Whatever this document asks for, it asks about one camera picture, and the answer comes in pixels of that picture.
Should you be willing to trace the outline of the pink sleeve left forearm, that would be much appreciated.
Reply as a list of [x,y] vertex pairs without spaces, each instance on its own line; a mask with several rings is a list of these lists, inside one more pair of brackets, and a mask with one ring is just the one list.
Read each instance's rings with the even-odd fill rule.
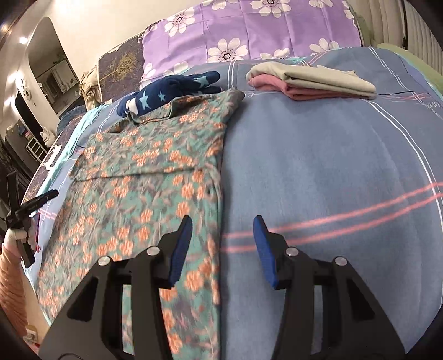
[[1,308],[17,334],[23,338],[27,335],[28,320],[21,273],[20,258],[4,246],[1,251]]

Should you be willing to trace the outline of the left white gloved hand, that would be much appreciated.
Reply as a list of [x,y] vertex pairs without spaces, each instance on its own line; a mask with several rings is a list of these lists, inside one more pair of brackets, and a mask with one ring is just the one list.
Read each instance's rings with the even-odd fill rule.
[[18,229],[11,230],[8,229],[4,237],[4,248],[12,253],[15,257],[20,258],[20,251],[17,247],[17,242],[28,243],[32,251],[35,252],[37,248],[36,240],[36,223],[35,220],[30,218],[30,228],[28,230]]

